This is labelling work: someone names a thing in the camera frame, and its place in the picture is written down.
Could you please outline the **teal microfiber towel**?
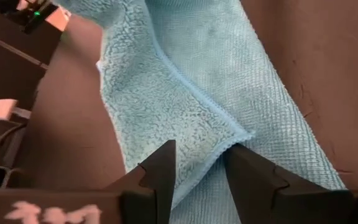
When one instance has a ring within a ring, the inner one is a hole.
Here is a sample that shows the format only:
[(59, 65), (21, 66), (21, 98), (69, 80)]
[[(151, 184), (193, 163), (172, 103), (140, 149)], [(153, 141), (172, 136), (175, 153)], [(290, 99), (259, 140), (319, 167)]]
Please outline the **teal microfiber towel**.
[(240, 0), (54, 0), (102, 27), (101, 98), (126, 171), (177, 144), (170, 224), (240, 224), (222, 153), (242, 143), (344, 188)]

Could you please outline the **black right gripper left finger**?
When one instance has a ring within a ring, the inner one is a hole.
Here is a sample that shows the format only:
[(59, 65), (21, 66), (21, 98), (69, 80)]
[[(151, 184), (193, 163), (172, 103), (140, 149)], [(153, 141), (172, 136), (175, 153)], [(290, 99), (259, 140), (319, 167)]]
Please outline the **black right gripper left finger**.
[(116, 194), (108, 224), (169, 224), (176, 178), (176, 143), (168, 140), (106, 187)]

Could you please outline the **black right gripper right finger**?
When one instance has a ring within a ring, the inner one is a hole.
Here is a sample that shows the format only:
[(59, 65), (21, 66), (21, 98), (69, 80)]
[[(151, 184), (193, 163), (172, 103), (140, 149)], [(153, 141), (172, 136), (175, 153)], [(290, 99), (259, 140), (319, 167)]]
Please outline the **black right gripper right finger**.
[(275, 224), (275, 194), (288, 187), (288, 182), (275, 173), (276, 165), (240, 144), (224, 153), (224, 165), (241, 223)]

